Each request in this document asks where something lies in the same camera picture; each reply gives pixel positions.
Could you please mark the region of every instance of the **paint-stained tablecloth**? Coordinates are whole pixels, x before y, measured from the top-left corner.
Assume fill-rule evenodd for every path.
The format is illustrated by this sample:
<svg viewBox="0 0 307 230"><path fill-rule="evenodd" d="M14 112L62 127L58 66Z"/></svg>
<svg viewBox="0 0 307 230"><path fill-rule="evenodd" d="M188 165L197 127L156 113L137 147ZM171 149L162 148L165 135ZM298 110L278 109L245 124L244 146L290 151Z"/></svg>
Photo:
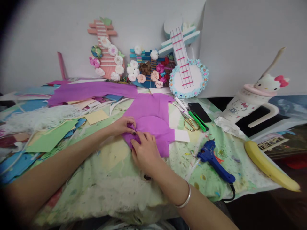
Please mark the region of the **paint-stained tablecloth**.
<svg viewBox="0 0 307 230"><path fill-rule="evenodd" d="M79 128L66 146L76 143L95 131L119 119L133 99L119 104L110 118L94 125ZM190 99L200 102L212 120L220 110L207 99ZM109 114L109 107L103 108ZM169 104L169 122L173 129L187 130L180 111ZM256 165L244 150L244 141L225 133L214 122L210 130L189 132L190 142L174 142L170 145L167 164L181 177L185 177L203 144L215 138L215 155L224 160L221 165L236 178L236 198L248 193L257 193L279 188ZM37 215L37 226L54 226L66 222L110 215L128 223L145 224L177 216L154 181L141 178L134 165L131 150L121 136L110 137L75 171L67 183L50 199ZM200 163L189 182L199 188L211 201L232 197L232 191L208 163Z"/></svg>

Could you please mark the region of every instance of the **bracelet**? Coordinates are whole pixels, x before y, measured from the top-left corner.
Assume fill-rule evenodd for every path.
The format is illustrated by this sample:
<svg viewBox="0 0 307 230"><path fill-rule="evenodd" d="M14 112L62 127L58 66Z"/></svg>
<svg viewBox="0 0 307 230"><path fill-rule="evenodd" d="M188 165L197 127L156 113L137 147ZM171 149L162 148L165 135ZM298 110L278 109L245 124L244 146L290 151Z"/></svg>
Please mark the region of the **bracelet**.
<svg viewBox="0 0 307 230"><path fill-rule="evenodd" d="M188 198L186 199L186 201L182 205L175 205L176 208L183 208L183 207L185 207L188 204L189 200L190 200L190 197L191 197L191 187L190 187L189 182L187 182L187 183L188 183L188 186L189 186Z"/></svg>

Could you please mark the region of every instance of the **scissors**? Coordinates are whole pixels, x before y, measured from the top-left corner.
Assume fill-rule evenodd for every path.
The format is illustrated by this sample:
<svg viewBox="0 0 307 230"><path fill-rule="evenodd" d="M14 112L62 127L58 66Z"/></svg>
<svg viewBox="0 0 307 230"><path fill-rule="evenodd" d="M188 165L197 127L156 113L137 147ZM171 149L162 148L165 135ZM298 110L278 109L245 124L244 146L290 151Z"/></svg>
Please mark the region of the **scissors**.
<svg viewBox="0 0 307 230"><path fill-rule="evenodd" d="M183 117L185 118L184 126L185 126L188 130L190 130L190 131L192 131L192 132L194 132L195 130L199 130L199 125L198 125L195 121L194 121L194 123L193 123L193 120L190 119L187 115L185 115L183 112L181 112L181 114L182 114ZM188 123L188 125L189 125L192 129L188 128L188 127L186 126L185 123Z"/></svg>

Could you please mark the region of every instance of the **smartphone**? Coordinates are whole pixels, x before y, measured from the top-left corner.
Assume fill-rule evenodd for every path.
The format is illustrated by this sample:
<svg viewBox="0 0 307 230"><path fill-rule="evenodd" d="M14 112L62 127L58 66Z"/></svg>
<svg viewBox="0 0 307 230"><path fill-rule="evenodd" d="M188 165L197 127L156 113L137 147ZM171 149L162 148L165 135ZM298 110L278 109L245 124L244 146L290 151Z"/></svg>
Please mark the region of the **smartphone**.
<svg viewBox="0 0 307 230"><path fill-rule="evenodd" d="M188 105L190 109L193 110L196 115L202 120L203 123L212 121L198 102L188 103Z"/></svg>

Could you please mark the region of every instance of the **banana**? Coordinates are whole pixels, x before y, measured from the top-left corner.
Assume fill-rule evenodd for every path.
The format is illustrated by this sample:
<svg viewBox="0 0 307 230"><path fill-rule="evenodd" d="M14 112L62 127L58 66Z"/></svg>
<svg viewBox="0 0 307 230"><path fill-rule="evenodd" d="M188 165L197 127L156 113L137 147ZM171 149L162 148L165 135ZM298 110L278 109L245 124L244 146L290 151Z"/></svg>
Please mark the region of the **banana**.
<svg viewBox="0 0 307 230"><path fill-rule="evenodd" d="M282 187L294 191L300 192L300 186L294 180L292 180L285 173L275 167L260 151L258 145L253 141L247 141L244 143L245 150L250 159L257 165L269 178Z"/></svg>

